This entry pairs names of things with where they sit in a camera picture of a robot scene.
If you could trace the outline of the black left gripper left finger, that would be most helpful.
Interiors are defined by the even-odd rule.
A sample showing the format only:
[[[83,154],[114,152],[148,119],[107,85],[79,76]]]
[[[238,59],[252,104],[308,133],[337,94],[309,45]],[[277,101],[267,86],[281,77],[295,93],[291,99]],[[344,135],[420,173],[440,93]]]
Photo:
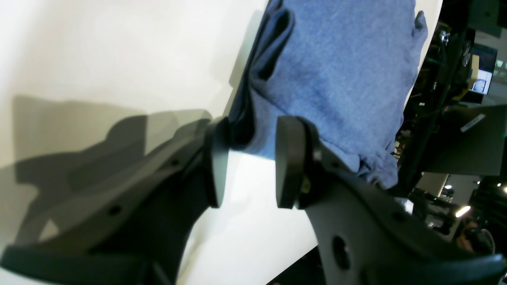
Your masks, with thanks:
[[[34,245],[8,246],[1,267],[62,285],[174,285],[194,224],[223,201],[227,117],[201,133],[97,213]]]

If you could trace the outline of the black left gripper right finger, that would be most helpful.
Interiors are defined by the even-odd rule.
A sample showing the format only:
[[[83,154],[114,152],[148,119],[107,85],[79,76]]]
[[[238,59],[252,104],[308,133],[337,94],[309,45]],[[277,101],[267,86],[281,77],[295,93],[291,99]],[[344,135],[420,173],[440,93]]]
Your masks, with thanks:
[[[315,126],[276,125],[276,200],[306,212],[328,285],[497,285],[502,255],[479,256],[442,240],[378,187],[355,176]]]

